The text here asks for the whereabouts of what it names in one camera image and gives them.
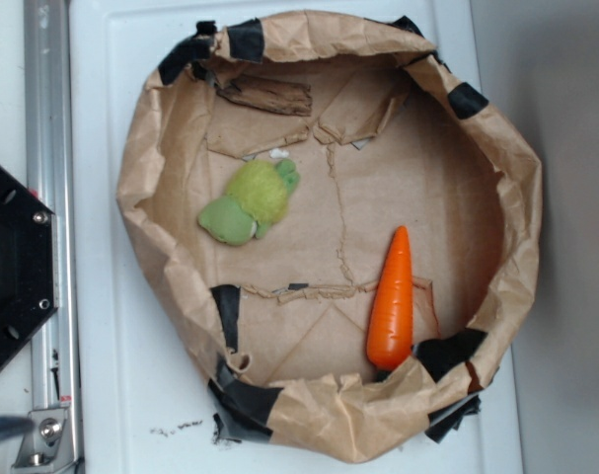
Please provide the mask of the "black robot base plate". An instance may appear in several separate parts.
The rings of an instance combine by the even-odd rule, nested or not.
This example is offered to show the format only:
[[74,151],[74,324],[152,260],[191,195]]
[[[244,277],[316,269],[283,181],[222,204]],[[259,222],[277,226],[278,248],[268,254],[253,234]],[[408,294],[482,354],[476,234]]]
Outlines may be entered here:
[[53,213],[0,165],[0,372],[57,309]]

